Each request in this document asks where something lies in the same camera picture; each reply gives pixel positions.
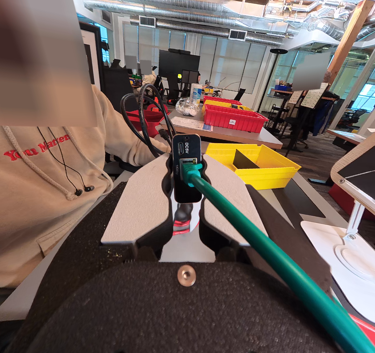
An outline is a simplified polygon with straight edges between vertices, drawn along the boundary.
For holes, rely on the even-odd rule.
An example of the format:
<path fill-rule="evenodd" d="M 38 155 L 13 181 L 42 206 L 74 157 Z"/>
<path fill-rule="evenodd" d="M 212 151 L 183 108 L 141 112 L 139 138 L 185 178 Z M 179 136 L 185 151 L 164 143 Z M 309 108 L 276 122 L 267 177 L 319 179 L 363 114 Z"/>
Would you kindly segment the black ethernet adapter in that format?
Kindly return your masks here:
<path fill-rule="evenodd" d="M 201 176 L 203 169 L 201 154 L 201 139 L 197 134 L 178 134 L 172 139 L 172 170 L 174 196 L 179 204 L 197 203 L 202 199 L 202 193 L 193 184 L 184 181 L 185 167 Z"/>

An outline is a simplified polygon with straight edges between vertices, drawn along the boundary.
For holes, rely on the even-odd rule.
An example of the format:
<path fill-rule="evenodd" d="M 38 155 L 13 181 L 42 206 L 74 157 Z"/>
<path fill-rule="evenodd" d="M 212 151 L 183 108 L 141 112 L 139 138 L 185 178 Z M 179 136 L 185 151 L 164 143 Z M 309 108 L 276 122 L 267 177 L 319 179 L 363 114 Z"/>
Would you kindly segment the black bin divider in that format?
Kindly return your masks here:
<path fill-rule="evenodd" d="M 260 167 L 236 149 L 233 166 L 237 169 L 259 169 Z"/>

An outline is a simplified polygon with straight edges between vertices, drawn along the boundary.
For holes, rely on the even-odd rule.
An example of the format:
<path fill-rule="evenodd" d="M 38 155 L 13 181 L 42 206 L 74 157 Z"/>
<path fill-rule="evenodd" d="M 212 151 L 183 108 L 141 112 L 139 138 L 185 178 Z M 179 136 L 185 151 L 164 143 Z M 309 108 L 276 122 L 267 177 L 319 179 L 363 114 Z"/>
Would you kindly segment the wooden post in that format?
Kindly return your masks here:
<path fill-rule="evenodd" d="M 366 21 L 373 6 L 374 0 L 362 0 L 354 9 L 344 35 L 341 38 L 340 43 L 331 60 L 331 63 L 327 68 L 327 71 L 331 72 L 331 76 L 329 79 L 330 85 L 333 84 L 337 74 L 339 73 L 341 66 L 348 56 L 348 53 L 351 50 L 357 38 L 357 35 L 362 29 L 363 24 Z"/>

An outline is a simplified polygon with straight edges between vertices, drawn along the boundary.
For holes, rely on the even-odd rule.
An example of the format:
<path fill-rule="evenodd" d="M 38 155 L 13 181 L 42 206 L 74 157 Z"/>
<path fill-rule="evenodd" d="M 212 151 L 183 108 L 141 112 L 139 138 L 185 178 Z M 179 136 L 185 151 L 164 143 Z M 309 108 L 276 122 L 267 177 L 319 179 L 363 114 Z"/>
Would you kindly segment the black floor lamp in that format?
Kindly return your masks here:
<path fill-rule="evenodd" d="M 256 110 L 256 112 L 258 112 L 258 113 L 260 113 L 261 105 L 263 103 L 263 100 L 264 100 L 264 97 L 266 95 L 266 92 L 268 91 L 269 83 L 270 83 L 271 77 L 273 76 L 273 71 L 274 71 L 275 66 L 276 66 L 276 64 L 278 62 L 279 56 L 287 54 L 288 51 L 285 50 L 285 49 L 283 49 L 283 48 L 273 48 L 273 49 L 270 49 L 270 53 L 272 55 L 274 55 L 274 61 L 273 61 L 273 64 L 271 66 L 271 70 L 270 70 L 270 72 L 268 74 L 268 78 L 267 78 L 267 81 L 266 81 L 266 83 L 264 85 L 263 93 L 261 95 L 260 102 L 259 102 L 257 110 Z"/>

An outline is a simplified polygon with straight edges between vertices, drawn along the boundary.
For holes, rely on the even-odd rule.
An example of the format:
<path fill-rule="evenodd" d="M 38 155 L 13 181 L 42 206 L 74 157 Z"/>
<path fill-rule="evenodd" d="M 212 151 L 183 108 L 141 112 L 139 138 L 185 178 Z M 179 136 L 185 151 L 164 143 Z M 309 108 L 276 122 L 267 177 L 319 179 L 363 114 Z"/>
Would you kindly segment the clear plastic bag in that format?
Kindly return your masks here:
<path fill-rule="evenodd" d="M 182 97 L 176 103 L 176 111 L 184 116 L 196 116 L 200 112 L 199 102 L 191 97 Z"/>

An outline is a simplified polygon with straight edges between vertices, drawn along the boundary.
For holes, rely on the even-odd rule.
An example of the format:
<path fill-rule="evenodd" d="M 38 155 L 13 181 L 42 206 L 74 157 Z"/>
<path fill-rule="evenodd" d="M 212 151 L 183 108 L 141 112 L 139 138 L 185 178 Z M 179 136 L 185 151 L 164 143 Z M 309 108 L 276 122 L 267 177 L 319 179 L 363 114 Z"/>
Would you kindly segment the grey work table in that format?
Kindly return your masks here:
<path fill-rule="evenodd" d="M 264 128 L 261 129 L 260 133 L 251 133 L 217 126 L 214 126 L 212 131 L 204 131 L 178 125 L 174 125 L 174 127 L 177 133 L 198 134 L 201 137 L 202 149 L 204 150 L 207 148 L 208 143 L 263 144 L 275 150 L 283 147 L 283 143 Z"/>

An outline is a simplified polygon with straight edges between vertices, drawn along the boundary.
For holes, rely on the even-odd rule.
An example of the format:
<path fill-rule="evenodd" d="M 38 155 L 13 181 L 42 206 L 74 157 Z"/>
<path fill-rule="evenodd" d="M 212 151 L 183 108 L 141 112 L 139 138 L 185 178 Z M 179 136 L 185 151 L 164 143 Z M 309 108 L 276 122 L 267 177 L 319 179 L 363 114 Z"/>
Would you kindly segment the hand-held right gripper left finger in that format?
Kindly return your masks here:
<path fill-rule="evenodd" d="M 171 160 L 163 154 L 128 179 L 101 244 L 129 246 L 135 255 L 148 247 L 161 259 L 173 234 Z"/>

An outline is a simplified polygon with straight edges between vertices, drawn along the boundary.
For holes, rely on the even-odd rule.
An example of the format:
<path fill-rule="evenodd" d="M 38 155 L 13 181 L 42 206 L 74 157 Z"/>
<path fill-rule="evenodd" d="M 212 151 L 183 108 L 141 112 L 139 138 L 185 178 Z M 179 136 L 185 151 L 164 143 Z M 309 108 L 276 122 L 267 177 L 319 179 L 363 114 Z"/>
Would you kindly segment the black television screen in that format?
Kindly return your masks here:
<path fill-rule="evenodd" d="M 159 50 L 157 74 L 160 77 L 182 74 L 183 70 L 198 71 L 199 55 Z"/>

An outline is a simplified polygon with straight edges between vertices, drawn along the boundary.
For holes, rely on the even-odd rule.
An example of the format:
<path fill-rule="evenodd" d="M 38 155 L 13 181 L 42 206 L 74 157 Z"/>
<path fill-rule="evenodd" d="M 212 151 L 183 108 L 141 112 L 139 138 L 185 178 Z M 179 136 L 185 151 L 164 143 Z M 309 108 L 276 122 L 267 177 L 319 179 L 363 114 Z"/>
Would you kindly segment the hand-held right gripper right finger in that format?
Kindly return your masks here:
<path fill-rule="evenodd" d="M 246 184 L 240 177 L 207 154 L 203 155 L 202 160 L 205 180 L 268 236 Z M 199 237 L 216 258 L 224 257 L 223 261 L 231 261 L 233 257 L 236 261 L 263 260 L 207 198 L 201 203 Z"/>

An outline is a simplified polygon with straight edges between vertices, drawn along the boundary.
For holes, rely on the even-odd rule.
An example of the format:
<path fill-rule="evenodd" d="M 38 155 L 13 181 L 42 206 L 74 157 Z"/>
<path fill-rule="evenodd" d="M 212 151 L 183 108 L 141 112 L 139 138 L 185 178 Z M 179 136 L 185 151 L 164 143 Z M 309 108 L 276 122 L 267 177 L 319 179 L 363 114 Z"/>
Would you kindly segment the black wired earphones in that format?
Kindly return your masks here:
<path fill-rule="evenodd" d="M 48 127 L 48 130 L 49 130 L 50 134 L 53 136 L 53 140 L 52 140 L 52 142 L 51 142 L 53 146 L 51 146 L 51 147 L 49 147 L 49 144 L 48 144 L 49 142 L 46 140 L 46 138 L 45 138 L 44 134 L 42 133 L 41 129 L 39 128 L 39 126 L 37 126 L 37 130 L 38 130 L 39 134 L 41 135 L 41 137 L 42 137 L 42 139 L 43 139 L 43 141 L 44 141 L 44 143 L 45 143 L 46 149 L 48 150 L 49 154 L 52 156 L 52 158 L 54 158 L 54 160 L 55 160 L 57 163 L 59 163 L 59 164 L 61 164 L 61 165 L 63 166 L 63 168 L 64 168 L 64 172 L 65 172 L 65 176 L 66 176 L 68 182 L 69 182 L 69 183 L 74 187 L 74 189 L 75 189 L 75 193 L 74 193 L 74 195 L 79 197 L 79 196 L 81 196 L 84 192 L 88 193 L 88 192 L 93 191 L 93 190 L 95 189 L 95 187 L 94 187 L 93 185 L 91 185 L 91 186 L 86 186 L 85 183 L 84 183 L 84 180 L 83 180 L 83 178 L 82 178 L 82 175 L 81 175 L 77 170 L 75 170 L 74 168 L 72 168 L 72 167 L 70 167 L 70 166 L 68 166 L 68 165 L 66 164 L 66 162 L 65 162 L 65 160 L 64 160 L 64 155 L 63 155 L 62 149 L 61 149 L 60 144 L 59 144 L 59 141 L 58 141 L 58 139 L 56 138 L 56 136 L 52 133 L 52 130 Z M 51 148 L 54 147 L 54 146 L 57 146 L 57 147 L 58 147 L 59 152 L 60 152 L 60 158 L 57 158 L 57 156 L 54 155 L 54 153 L 52 152 Z M 81 180 L 81 183 L 82 183 L 82 186 L 83 186 L 83 189 L 76 187 L 76 185 L 71 181 L 70 177 L 68 176 L 68 169 L 72 170 L 73 172 L 75 172 L 75 173 L 77 173 L 77 174 L 79 175 L 80 180 Z"/>

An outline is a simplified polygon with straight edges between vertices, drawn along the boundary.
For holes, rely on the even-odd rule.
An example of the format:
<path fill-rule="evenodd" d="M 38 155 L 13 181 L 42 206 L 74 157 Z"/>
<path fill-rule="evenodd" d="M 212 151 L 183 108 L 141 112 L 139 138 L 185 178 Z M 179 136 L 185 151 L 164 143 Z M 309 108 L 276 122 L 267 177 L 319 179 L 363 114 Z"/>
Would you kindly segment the black framed marker poster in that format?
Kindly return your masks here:
<path fill-rule="evenodd" d="M 105 92 L 100 29 L 85 22 L 79 22 L 79 26 L 86 52 L 91 84 L 95 85 L 102 92 Z"/>

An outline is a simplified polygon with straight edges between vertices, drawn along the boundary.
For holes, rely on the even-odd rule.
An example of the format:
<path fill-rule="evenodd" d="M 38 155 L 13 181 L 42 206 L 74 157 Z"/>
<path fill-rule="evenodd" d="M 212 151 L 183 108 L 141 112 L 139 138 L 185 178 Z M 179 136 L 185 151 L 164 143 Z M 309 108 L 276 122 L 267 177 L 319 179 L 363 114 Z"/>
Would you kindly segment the wood-edged desk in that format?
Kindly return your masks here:
<path fill-rule="evenodd" d="M 366 139 L 361 135 L 346 131 L 326 130 L 326 132 L 335 137 L 332 142 L 333 145 L 347 151 L 350 151 Z"/>

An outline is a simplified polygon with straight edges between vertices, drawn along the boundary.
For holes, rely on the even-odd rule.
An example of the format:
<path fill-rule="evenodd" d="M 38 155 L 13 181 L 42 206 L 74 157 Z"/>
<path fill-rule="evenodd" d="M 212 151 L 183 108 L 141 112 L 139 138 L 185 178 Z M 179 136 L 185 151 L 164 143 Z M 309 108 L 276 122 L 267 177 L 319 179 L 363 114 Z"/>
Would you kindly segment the yellow plastic bin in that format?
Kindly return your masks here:
<path fill-rule="evenodd" d="M 238 109 L 238 110 L 241 110 L 241 111 L 251 111 L 253 112 L 252 109 L 246 107 L 246 106 L 238 106 L 238 105 L 235 105 L 235 104 L 230 104 L 230 103 L 223 103 L 223 102 L 215 102 L 215 101 L 209 101 L 207 100 L 204 104 L 203 104 L 203 107 L 202 107 L 202 115 L 204 115 L 205 113 L 205 109 L 206 109 L 206 105 L 212 105 L 212 106 L 220 106 L 220 107 L 226 107 L 226 108 L 234 108 L 234 109 Z"/>
<path fill-rule="evenodd" d="M 236 149 L 256 163 L 259 169 L 237 169 L 233 166 Z M 245 184 L 256 190 L 284 188 L 301 166 L 265 145 L 209 143 L 205 154 L 229 168 Z"/>

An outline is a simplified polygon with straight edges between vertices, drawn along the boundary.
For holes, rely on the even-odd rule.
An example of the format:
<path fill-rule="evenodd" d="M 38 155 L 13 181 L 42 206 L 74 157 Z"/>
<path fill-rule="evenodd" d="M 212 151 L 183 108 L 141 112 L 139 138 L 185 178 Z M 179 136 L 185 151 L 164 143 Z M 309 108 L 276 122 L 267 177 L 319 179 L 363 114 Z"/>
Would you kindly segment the large red plastic bin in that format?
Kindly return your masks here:
<path fill-rule="evenodd" d="M 268 118 L 254 111 L 205 104 L 204 123 L 209 126 L 260 133 Z"/>

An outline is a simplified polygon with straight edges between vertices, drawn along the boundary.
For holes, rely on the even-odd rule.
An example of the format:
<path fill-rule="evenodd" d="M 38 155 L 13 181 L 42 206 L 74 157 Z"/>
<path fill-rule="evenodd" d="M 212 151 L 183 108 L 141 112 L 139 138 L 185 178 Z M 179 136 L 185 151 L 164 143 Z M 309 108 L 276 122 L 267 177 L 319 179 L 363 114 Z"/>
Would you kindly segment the paper sheets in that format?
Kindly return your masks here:
<path fill-rule="evenodd" d="M 189 117 L 173 117 L 171 119 L 171 123 L 174 127 L 184 127 L 194 130 L 201 130 L 201 131 L 213 131 L 213 126 L 205 124 L 204 121 L 193 120 Z"/>

